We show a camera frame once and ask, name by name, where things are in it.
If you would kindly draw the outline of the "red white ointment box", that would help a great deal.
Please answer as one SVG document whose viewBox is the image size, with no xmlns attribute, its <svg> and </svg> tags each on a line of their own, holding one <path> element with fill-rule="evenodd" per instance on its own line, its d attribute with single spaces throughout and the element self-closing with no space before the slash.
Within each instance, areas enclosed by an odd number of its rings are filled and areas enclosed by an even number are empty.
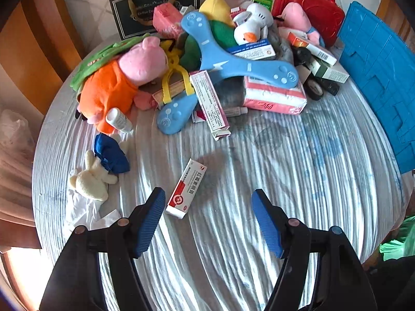
<svg viewBox="0 0 415 311">
<path fill-rule="evenodd" d="M 182 219 L 188 213 L 206 170 L 205 165 L 189 160 L 167 203 L 168 214 Z"/>
</svg>

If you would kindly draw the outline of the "purple white medicine box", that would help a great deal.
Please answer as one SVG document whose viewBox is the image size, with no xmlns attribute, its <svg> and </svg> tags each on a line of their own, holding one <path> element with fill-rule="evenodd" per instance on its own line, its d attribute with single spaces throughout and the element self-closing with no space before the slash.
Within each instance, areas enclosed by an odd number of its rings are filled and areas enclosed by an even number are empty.
<svg viewBox="0 0 415 311">
<path fill-rule="evenodd" d="M 190 82 L 215 141 L 230 136 L 228 120 L 208 72 L 203 70 L 191 74 Z"/>
</svg>

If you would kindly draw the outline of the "green plastic bag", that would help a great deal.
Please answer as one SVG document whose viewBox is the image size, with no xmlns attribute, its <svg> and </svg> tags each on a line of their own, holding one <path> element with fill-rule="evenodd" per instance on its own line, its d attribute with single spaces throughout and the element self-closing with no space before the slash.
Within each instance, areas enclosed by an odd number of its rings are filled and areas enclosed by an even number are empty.
<svg viewBox="0 0 415 311">
<path fill-rule="evenodd" d="M 380 253 L 383 260 L 400 259 L 403 257 L 413 256 L 415 254 L 415 216 L 406 218 L 399 228 L 397 236 L 389 242 L 380 245 Z"/>
</svg>

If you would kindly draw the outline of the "cream rabbit blue plush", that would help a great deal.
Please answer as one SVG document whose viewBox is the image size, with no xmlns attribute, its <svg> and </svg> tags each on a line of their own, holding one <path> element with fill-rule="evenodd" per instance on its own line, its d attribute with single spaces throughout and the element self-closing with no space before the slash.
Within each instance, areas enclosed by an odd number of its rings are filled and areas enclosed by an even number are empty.
<svg viewBox="0 0 415 311">
<path fill-rule="evenodd" d="M 84 154 L 84 169 L 68 179 L 70 189 L 86 199 L 106 201 L 108 186 L 118 182 L 118 175 L 130 171 L 127 150 L 128 142 L 117 133 L 96 135 L 94 148 Z"/>
</svg>

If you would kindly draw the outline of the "blue boomerang toy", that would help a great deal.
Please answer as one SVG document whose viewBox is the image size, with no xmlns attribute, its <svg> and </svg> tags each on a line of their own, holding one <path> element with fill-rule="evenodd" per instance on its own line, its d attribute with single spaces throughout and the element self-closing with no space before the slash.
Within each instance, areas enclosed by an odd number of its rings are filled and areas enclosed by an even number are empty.
<svg viewBox="0 0 415 311">
<path fill-rule="evenodd" d="M 284 89 L 295 88 L 299 82 L 297 70 L 289 62 L 280 60 L 249 60 L 228 53 L 216 42 L 206 16 L 192 11 L 182 18 L 181 26 L 196 40 L 201 52 L 201 71 L 212 83 L 234 76 L 250 76 Z M 194 89 L 195 83 L 165 105 L 157 116 L 157 127 L 165 135 L 172 135 L 186 125 L 194 108 L 201 101 Z"/>
</svg>

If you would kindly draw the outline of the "pink pig orange plush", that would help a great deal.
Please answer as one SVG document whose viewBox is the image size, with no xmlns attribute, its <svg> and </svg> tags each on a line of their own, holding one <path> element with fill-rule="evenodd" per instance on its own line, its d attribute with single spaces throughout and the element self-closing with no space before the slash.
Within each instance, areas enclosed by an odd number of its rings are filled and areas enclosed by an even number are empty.
<svg viewBox="0 0 415 311">
<path fill-rule="evenodd" d="M 139 88 L 161 77 L 167 68 L 160 39 L 150 35 L 85 80 L 82 90 L 77 91 L 77 111 L 97 131 L 111 134 L 115 129 L 106 122 L 108 111 L 118 108 L 128 115 L 133 105 L 141 110 L 150 108 L 150 93 Z"/>
</svg>

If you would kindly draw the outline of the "white green medicine box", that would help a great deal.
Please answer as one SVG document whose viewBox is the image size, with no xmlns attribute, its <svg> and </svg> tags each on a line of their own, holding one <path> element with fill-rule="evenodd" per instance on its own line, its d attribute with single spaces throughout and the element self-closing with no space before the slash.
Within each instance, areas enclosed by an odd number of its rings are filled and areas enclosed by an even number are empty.
<svg viewBox="0 0 415 311">
<path fill-rule="evenodd" d="M 305 63 L 305 65 L 314 76 L 321 79 L 328 79 L 338 83 L 346 83 L 350 76 L 339 62 L 336 62 L 334 65 L 330 65 L 315 56 L 312 56 L 311 59 Z"/>
</svg>

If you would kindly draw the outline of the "grey plush toy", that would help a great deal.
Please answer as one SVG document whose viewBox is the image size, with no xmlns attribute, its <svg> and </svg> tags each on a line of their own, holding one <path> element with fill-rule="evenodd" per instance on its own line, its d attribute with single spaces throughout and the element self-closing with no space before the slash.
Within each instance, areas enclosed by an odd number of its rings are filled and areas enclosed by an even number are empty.
<svg viewBox="0 0 415 311">
<path fill-rule="evenodd" d="M 276 23 L 269 27 L 268 40 L 271 43 L 276 59 L 294 64 L 293 52 L 289 42 L 280 38 Z M 235 76 L 222 80 L 214 85 L 218 98 L 223 108 L 242 106 L 245 96 L 245 88 L 242 76 Z"/>
</svg>

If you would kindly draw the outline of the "blue plastic storage crate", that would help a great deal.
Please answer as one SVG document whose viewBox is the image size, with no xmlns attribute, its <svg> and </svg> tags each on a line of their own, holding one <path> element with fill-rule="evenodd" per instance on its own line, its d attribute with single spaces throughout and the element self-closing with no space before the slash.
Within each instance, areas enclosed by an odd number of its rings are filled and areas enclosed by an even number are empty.
<svg viewBox="0 0 415 311">
<path fill-rule="evenodd" d="M 359 2 L 350 4 L 338 37 L 341 65 L 381 123 L 400 172 L 414 170 L 414 54 Z"/>
</svg>

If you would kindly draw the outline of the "white orange medicine box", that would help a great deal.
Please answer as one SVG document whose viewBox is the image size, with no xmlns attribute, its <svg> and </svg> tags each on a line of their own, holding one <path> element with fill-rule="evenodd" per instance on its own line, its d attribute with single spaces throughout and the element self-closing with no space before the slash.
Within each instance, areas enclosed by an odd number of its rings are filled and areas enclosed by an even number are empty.
<svg viewBox="0 0 415 311">
<path fill-rule="evenodd" d="M 318 44 L 313 44 L 308 39 L 299 37 L 296 34 L 289 32 L 287 40 L 291 43 L 291 45 L 295 47 L 306 48 L 311 52 L 313 56 L 319 58 L 320 60 L 323 60 L 329 65 L 334 65 L 337 63 L 337 58 L 329 50 L 323 48 Z"/>
</svg>

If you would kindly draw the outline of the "white blue medicine box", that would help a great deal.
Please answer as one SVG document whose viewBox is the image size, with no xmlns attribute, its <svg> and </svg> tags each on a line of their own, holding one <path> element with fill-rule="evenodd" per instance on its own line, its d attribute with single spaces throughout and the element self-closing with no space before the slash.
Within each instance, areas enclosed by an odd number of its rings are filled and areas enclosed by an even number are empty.
<svg viewBox="0 0 415 311">
<path fill-rule="evenodd" d="M 246 43 L 226 50 L 228 53 L 249 60 L 274 60 L 276 53 L 268 39 Z"/>
</svg>

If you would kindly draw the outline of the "red plastic toy suitcase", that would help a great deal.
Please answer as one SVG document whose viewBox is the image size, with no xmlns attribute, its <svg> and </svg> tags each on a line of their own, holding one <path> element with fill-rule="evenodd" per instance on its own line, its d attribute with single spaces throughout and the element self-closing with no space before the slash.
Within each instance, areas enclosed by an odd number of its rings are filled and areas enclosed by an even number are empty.
<svg viewBox="0 0 415 311">
<path fill-rule="evenodd" d="M 345 12 L 336 4 L 336 0 L 274 0 L 272 15 L 280 16 L 289 2 L 301 5 L 326 46 L 334 45 L 345 18 Z"/>
</svg>

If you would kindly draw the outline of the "pink pig blue plush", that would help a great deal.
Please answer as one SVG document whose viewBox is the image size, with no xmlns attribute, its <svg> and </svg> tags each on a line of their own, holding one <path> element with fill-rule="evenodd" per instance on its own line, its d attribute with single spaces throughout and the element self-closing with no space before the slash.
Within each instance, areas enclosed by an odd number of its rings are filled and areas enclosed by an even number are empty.
<svg viewBox="0 0 415 311">
<path fill-rule="evenodd" d="M 283 19 L 283 21 L 278 21 L 280 37 L 287 39 L 288 34 L 291 32 L 299 37 L 308 39 L 313 44 L 326 47 L 323 37 L 316 28 L 312 26 L 307 14 L 299 3 L 289 2 L 279 17 Z"/>
</svg>

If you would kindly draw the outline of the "white duck plush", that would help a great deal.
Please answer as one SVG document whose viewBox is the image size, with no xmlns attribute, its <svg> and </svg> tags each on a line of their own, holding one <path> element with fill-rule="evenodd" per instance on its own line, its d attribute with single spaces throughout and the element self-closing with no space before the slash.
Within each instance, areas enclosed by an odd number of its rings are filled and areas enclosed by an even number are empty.
<svg viewBox="0 0 415 311">
<path fill-rule="evenodd" d="M 233 18 L 236 24 L 233 36 L 238 45 L 255 43 L 268 36 L 268 30 L 274 24 L 271 12 L 263 5 L 252 3 Z"/>
</svg>

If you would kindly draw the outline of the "pink packet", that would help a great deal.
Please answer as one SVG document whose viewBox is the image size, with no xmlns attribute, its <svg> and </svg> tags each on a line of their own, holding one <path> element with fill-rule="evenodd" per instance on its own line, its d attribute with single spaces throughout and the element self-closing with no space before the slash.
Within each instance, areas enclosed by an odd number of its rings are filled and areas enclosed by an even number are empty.
<svg viewBox="0 0 415 311">
<path fill-rule="evenodd" d="M 184 32 L 181 26 L 182 14 L 171 4 L 166 2 L 154 8 L 153 26 L 166 39 L 178 39 Z"/>
</svg>

